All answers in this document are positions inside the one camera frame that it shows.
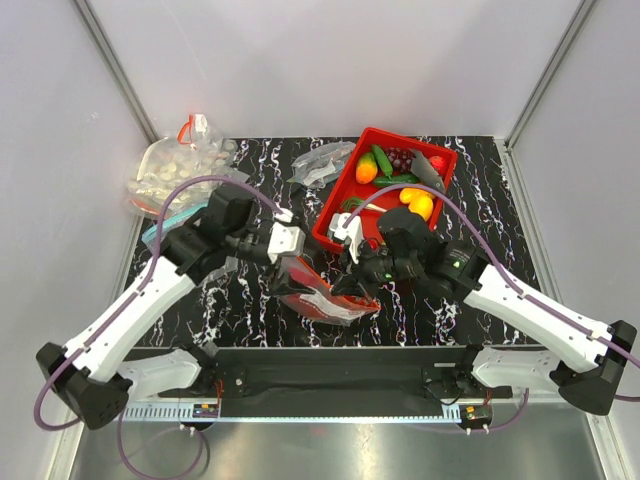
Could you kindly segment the red toy bell pepper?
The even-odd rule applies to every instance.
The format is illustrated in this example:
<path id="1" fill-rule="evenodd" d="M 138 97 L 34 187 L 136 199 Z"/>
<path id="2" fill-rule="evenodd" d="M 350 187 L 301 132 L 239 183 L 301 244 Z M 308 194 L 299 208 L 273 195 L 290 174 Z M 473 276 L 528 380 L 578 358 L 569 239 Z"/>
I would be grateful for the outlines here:
<path id="1" fill-rule="evenodd" d="M 290 258 L 287 269 L 293 280 L 305 287 L 319 288 L 323 283 L 315 270 L 301 258 Z"/>

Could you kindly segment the clear orange-zip bag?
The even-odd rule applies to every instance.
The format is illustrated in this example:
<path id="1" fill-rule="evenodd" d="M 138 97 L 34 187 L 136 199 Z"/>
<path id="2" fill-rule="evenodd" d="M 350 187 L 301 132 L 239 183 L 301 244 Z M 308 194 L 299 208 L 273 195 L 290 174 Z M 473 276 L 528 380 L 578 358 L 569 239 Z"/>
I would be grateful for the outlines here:
<path id="1" fill-rule="evenodd" d="M 294 281 L 287 269 L 290 258 L 301 257 L 279 260 L 278 269 L 272 276 L 270 295 L 300 316 L 312 322 L 349 326 L 361 317 L 380 311 L 381 305 L 376 300 L 333 295 L 331 285 L 320 275 L 323 283 L 319 288 L 305 287 Z"/>

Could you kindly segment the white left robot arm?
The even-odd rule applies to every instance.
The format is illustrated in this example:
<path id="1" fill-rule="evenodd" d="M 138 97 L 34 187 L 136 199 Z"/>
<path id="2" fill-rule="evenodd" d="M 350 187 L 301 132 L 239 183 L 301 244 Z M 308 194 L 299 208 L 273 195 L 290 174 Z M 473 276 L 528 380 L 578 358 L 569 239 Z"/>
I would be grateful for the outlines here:
<path id="1" fill-rule="evenodd" d="M 46 378 L 34 405 L 40 428 L 55 428 L 41 414 L 48 392 L 91 430 L 111 423 L 133 401 L 174 390 L 208 394 L 218 384 L 214 355 L 206 349 L 183 344 L 142 360 L 127 356 L 168 309 L 228 259 L 272 266 L 296 249 L 286 235 L 301 235 L 291 210 L 232 180 L 181 225 L 156 233 L 152 257 L 137 282 L 76 337 L 63 345 L 48 342 L 38 351 Z"/>

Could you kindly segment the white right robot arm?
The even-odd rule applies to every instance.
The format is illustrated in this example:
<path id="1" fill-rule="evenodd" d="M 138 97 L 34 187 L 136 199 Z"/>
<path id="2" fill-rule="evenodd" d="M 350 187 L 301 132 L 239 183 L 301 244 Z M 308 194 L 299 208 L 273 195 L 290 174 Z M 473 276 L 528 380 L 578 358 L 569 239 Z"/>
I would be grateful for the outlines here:
<path id="1" fill-rule="evenodd" d="M 363 234 L 359 216 L 336 214 L 329 235 L 342 253 L 335 295 L 372 298 L 390 283 L 410 281 L 431 296 L 457 301 L 502 319 L 540 349 L 470 346 L 452 373 L 457 390 L 529 388 L 557 393 L 593 415 L 611 410 L 636 338 L 624 321 L 606 324 L 574 312 L 517 279 L 486 253 L 462 241 L 442 241 L 404 207 L 377 220 L 380 242 Z"/>

